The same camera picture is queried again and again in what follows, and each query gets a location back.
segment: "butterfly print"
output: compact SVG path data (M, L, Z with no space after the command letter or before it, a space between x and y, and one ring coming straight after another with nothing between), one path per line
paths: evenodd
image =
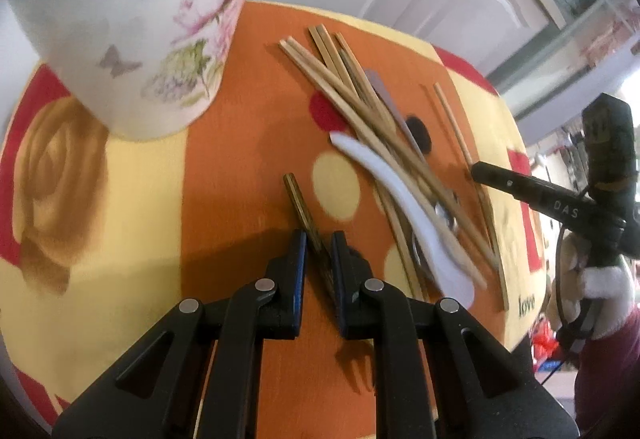
M100 63L98 63L98 66L103 69L111 69L111 77L117 78L118 76L142 67L142 62L123 61L118 48L111 44L104 54L104 57L102 57L102 60L100 60Z

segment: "white ceramic spoon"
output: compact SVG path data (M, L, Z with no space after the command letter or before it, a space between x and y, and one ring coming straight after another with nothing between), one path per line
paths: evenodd
M341 132L331 132L329 136L336 148L369 170L401 207L429 264L433 265L433 276L442 294L456 299L467 309L471 307L475 295L473 282L451 259L440 242L437 229L398 175L368 146Z

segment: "orange tablecloth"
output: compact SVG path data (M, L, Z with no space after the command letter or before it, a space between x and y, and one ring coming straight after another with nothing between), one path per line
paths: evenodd
M376 276L408 293L371 178L331 147L327 130L342 121L277 48L279 39L291 34L311 47L306 26L340 31L403 114L428 127L431 167L482 231L433 83L475 159L528 170L513 118L473 67L391 29L322 15L248 3L212 107L189 129L153 142L110 136L48 67L34 72L0 161L0 329L49 424L182 297L228 297L283 254L297 226L282 185L287 172L321 231L343 229ZM502 311L497 275L463 235L489 284L476 289L471 313L513 347L545 292L540 226L511 196L490 198L511 308ZM264 346L258 436L365 437L375 432L369 344L338 336L310 278L300 338Z

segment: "wooden chopstick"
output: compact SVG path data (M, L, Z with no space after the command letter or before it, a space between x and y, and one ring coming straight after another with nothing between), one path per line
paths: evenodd
M306 231L310 248L316 255L316 257L318 257L318 266L320 269L322 283L324 283L324 288L331 298L332 302L335 303L334 277L331 268L331 254L324 245L324 242L322 242L322 237L320 236L318 227L316 226L311 212L306 205L305 198L302 196L302 191L300 190L300 186L298 185L296 176L294 176L293 174L285 174L282 180L284 181L284 185L287 190L287 194L289 195L291 205L293 206L293 209L298 217L298 222Z
M348 100L346 98L350 98L350 95L347 93L346 97L341 96L337 93L337 91L329 84L328 80L325 80L323 76L320 75L311 64L306 60L306 57L299 53L293 44L288 41L281 40L280 47L282 50L293 60L293 62L299 67L299 69L324 93L324 95L331 101L331 103L340 111L340 113L347 119L350 123L351 127L356 130L356 132L361 135L367 145L375 151L380 158L382 158L396 174L398 177L404 182L404 184L409 188L409 191L415 197L415 199L420 204L420 207L424 210L426 215L430 218L433 225L436 227L441 241L449 250L451 257L462 267L471 278L473 278L480 287L486 289L486 281L476 265L471 261L469 256L466 254L466 251L458 240L455 238L455 235L450 231L447 225L443 222L443 220L438 217L433 206L431 206L427 197L424 196L422 191L418 188L416 182L404 171L404 169L398 164L396 159L391 155L389 150L386 148L384 143L380 141L377 135L373 132L372 129L359 117L359 115L355 112L355 110L348 104ZM309 51L307 53L311 58L316 59ZM343 83L340 80L336 79L335 82L339 83L341 87L344 87Z
M396 121L390 112L386 109L385 104L382 102L380 97L376 94L371 82L367 78L367 75L364 74L364 69L358 62L356 55L354 55L353 51L347 44L347 41L340 33L335 34L336 39L345 54L347 55L349 66L353 69L353 73L355 74L355 79L358 86L362 89L362 94L365 96L365 103L378 113L383 122L385 122L387 128L389 130L393 130L396 132Z
M326 30L324 25L317 26L315 30L318 34L318 40L314 38L316 45L321 45L322 48L324 48L324 51L326 52L329 60L333 64L334 68L337 69L337 75L334 76L339 76L342 79L342 83L344 83L344 85L346 85L351 90L354 100L357 99L359 91L356 89L353 81L351 80L351 76L347 71L344 62L342 61L342 58L338 54L337 47L335 47L331 35L329 35L329 32ZM318 47L318 50L321 54L323 54L322 48ZM363 140L362 135L357 130L355 130L355 132L356 137L359 140ZM400 222L398 210L396 209L396 204L394 203L389 193L386 191L385 187L380 184L379 181L374 180L374 188L378 191L380 204L382 204L383 211L385 212L386 218L389 222L389 227L391 228L391 233L393 234L394 240L396 241L398 254L400 255L402 268L404 269L404 274L406 275L407 281L409 283L411 295L415 299L424 301L424 295L422 294L420 281L417 274L415 273L414 263L411 259L411 254L409 252L409 247L406 242L404 231L402 231L402 224Z
M294 48L306 62L308 62L308 66L315 71L316 74L320 75L327 83L329 83L329 85L331 85L332 88L334 88L334 90L347 102L350 108L356 112L358 117L365 122L365 126L371 127L375 130L376 133L381 136L395 152L398 153L398 156L424 179L426 185L422 185L418 182L420 190L424 190L424 195L429 196L431 194L428 188L426 188L426 186L429 186L440 202L458 220L460 227L466 232L480 253L482 253L482 256L492 267L496 268L497 259L489 245L484 240L484 237L480 234L478 229L476 229L473 222L471 222L471 220L466 216L466 213L463 212L455 199L453 199L453 196L446 190L431 169L402 142L394 131L387 129L385 124L380 122L378 116L373 113L371 109L359 100L352 98L350 90L348 90L348 88L340 82L336 76L322 65L322 63L313 56L308 49L303 47L303 45L293 37L289 37L287 39L287 43L290 44L290 46Z
M338 54L338 48L335 47L334 39L331 38L331 35L326 30L324 24L316 26L316 29L318 30L318 35L324 43L324 46L326 47L326 50L329 53L329 56L331 57L335 68L337 69L336 76L339 77L340 80L342 80L342 83L344 83L351 90L351 92L353 93L353 97L357 98L358 92L353 81L351 81L351 76L349 76L349 72L344 66L342 58L340 58L340 55Z
M329 71L338 76L338 69L335 68L334 61L331 59L331 55L329 55L322 38L320 38L320 34L318 33L316 26L310 26L309 33L311 34L311 38L314 39L314 43L316 44L318 51L320 51L320 56L322 57L322 60L324 60L324 65L327 66Z
M360 95L360 99L369 105L370 108L375 109L375 105L370 103L370 95L365 92L365 86L362 83L362 80L359 76L357 76L356 71L354 69L353 60L349 57L346 51L341 48L338 50L340 54L340 58L344 61L344 65L349 72L352 81L356 84L356 90ZM382 116L382 112L378 111L380 114L380 118L384 120L385 118ZM396 246L398 247L398 254L400 255L400 261L402 262L402 267L404 268L404 274L406 275L407 281L409 282L409 286L411 288L412 293L419 292L421 295L422 291L422 283L418 278L418 275L415 271L414 259L412 259L411 252L409 251L409 244L407 235L402 228L402 223L400 221L400 215L398 214L398 208L396 207L395 202L386 191L386 189L380 185L378 182L376 184L379 186L378 193L382 194L386 197L383 199L382 195L380 196L380 200L382 202L383 207L385 207L386 215L389 219L389 225L394 233L396 238Z
M458 140L458 145L460 146L460 150L462 151L462 155L465 158L466 167L471 171L471 166L474 164L474 160L471 157L471 153L469 152L468 147L466 146L465 138L462 135L462 131L460 130L460 126L458 125L458 121L456 120L455 115L453 114L453 110L447 101L447 97L444 95L444 91L439 83L433 84L433 89L436 91L436 96L440 100L442 108L444 109L447 117L449 118L449 123L453 128L453 132L456 135L456 139ZM489 199L487 199L486 192L484 188L482 188L481 184L474 182L476 187L476 193L478 193L478 200L480 201L480 209L482 211L482 217L484 218L484 222L486 223L486 229L489 234L489 241L491 242L491 247L494 249L495 256L498 262L498 278L500 279L500 292L502 293L502 305L504 310L509 310L509 293L507 289L507 281L504 276L504 265L502 264L502 257L500 255L500 248L498 247L498 235L495 231L494 225L494 217L493 210L491 208L491 204Z

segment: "red patch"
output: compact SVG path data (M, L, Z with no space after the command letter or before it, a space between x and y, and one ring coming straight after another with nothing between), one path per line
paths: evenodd
M67 403L64 399L56 396L56 399L58 400L58 404L62 407L62 410L66 410L69 407L70 403Z
M20 105L6 135L4 152L0 160L0 257L18 265L20 244L14 239L12 213L14 212L14 168L20 143L33 118L48 103L68 96L66 87L48 66L42 65L27 85Z
M309 100L309 112L322 130L331 132L332 130L345 130L347 122L340 112L336 111L331 102L324 97L320 91L316 91Z
M531 167L529 165L529 158L522 152L516 152L515 150L508 150L509 163L511 163L511 169L519 174L531 175ZM542 268L542 257L538 255L538 247L536 245L536 235L531 225L531 216L529 205L520 202L520 209L522 209L522 224L524 225L524 234L527 242L527 259L529 261L529 272L534 273Z
M488 93L498 96L498 92L494 89L494 86L492 86L491 83L489 83L489 81L469 62L454 55L453 53L450 53L449 51L444 50L442 47L433 46L433 48L436 50L440 60L442 60L442 64L447 69L451 69L452 71L462 75L470 82L475 83L478 87L482 87L482 89Z
M44 421L53 426L58 419L58 413L56 412L56 409L53 408L53 404L47 395L47 391L44 390L44 387L31 376L21 372L15 366L14 369L24 392L27 393L27 396L33 403L33 406L42 416Z

